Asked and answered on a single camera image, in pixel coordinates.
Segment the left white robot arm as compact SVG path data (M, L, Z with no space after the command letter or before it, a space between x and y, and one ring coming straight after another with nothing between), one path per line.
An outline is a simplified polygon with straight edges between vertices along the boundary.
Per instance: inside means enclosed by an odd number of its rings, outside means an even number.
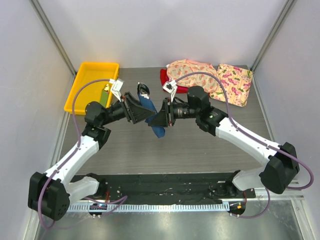
M136 124L154 116L156 109L146 93L134 98L126 92L109 108L97 101L85 108L86 126L73 148L44 173L35 172L29 181L28 207L37 211L40 219L60 220L69 206L85 197L100 200L106 196L105 178L89 173L72 182L78 170L108 141L111 130L105 126L121 119Z

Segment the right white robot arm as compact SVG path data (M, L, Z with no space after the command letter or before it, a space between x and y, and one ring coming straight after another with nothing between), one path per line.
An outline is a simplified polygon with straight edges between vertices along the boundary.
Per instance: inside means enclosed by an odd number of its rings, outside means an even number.
M236 198L245 190L263 187L280 195L300 171L299 164L291 158L297 155L292 144L280 145L242 127L226 112L213 107L209 95L200 86L188 89L186 102L165 98L160 111L148 125L167 128L177 119L195 119L202 131L234 144L261 165L233 173L225 186L230 197Z

